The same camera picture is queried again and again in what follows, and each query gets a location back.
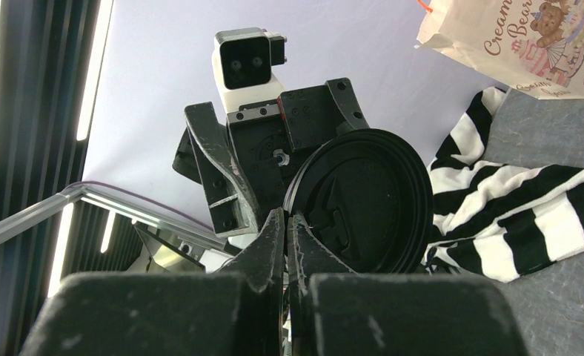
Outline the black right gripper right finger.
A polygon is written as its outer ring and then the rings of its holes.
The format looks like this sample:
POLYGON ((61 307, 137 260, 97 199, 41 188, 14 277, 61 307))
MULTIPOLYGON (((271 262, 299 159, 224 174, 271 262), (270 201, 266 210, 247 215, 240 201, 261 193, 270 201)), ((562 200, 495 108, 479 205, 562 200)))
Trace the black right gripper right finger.
POLYGON ((526 355, 501 291, 474 275, 358 274, 288 220, 294 355, 526 355))

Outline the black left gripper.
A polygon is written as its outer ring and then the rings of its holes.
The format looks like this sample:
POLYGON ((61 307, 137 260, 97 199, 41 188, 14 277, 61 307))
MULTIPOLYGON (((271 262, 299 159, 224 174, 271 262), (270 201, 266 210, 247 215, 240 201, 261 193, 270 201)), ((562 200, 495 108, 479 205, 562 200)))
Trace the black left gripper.
POLYGON ((228 128, 210 102, 188 105, 184 112, 220 238, 257 233, 269 211, 282 206, 288 186, 316 149, 368 127, 347 77, 241 105, 227 115, 228 128))

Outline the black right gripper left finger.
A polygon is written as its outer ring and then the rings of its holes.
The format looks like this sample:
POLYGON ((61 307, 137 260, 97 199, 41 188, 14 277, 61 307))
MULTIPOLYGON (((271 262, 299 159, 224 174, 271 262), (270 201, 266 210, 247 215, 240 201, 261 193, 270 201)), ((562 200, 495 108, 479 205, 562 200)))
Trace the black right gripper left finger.
POLYGON ((23 355, 280 355, 285 212, 213 273, 66 277, 23 355))

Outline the black plastic cup lid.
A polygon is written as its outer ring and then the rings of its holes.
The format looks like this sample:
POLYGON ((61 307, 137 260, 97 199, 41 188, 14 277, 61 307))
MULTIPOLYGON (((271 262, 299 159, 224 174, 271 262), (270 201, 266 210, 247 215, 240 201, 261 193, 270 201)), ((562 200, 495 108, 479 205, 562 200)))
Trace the black plastic cup lid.
POLYGON ((394 133, 362 129, 313 152, 283 202, 311 233, 360 273, 411 273, 431 236, 434 199, 426 167, 394 133))

